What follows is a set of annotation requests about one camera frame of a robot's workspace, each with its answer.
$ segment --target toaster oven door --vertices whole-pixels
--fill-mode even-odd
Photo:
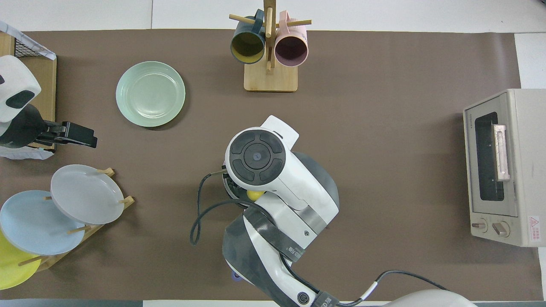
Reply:
[[[466,137],[473,212],[518,216],[506,93],[466,111]]]

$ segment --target yellow ball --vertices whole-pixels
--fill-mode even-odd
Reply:
[[[260,196],[262,196],[265,192],[264,191],[249,191],[247,190],[246,191],[246,196],[248,196],[248,198],[255,202],[258,200],[258,198],[260,198]]]

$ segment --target plate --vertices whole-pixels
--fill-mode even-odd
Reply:
[[[13,246],[0,231],[0,290],[15,287],[36,273],[41,260],[19,266],[20,262],[36,256]]]
[[[117,107],[130,122],[157,127],[171,121],[182,109],[186,88],[171,66],[148,61],[134,65],[120,78]]]
[[[10,197],[0,209],[0,228],[6,239],[22,251],[36,255],[65,253],[84,237],[79,231],[67,231],[83,227],[57,209],[46,191],[25,191]]]
[[[123,212],[123,194],[116,182],[90,166],[72,164],[51,178],[51,198],[58,209],[84,224],[103,225]]]

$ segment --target dark green mug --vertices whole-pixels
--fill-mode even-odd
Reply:
[[[258,9],[254,24],[239,21],[233,34],[231,50],[233,57],[243,64],[253,64],[262,59],[265,53],[264,11]]]

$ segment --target black button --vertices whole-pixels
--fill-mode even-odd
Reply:
[[[309,303],[309,295],[305,292],[298,293],[298,301],[303,305]]]
[[[21,91],[11,97],[8,98],[8,100],[5,101],[5,104],[8,107],[12,107],[15,109],[21,109],[22,107],[27,104],[32,98],[34,98],[34,93],[31,91]]]
[[[245,150],[245,164],[252,169],[262,169],[269,164],[271,153],[269,149],[260,143],[254,143]]]
[[[266,142],[271,147],[274,154],[280,154],[282,152],[281,142],[272,133],[263,131],[260,134],[260,140]]]
[[[263,172],[260,173],[260,180],[271,182],[273,179],[275,179],[282,170],[282,160],[281,159],[273,159],[273,162],[271,165]]]
[[[242,165],[241,159],[233,160],[233,169],[237,174],[243,177],[243,179],[246,179],[248,181],[254,181],[254,173],[249,171]]]
[[[254,141],[254,132],[247,131],[241,133],[232,143],[232,154],[239,155],[246,144]]]

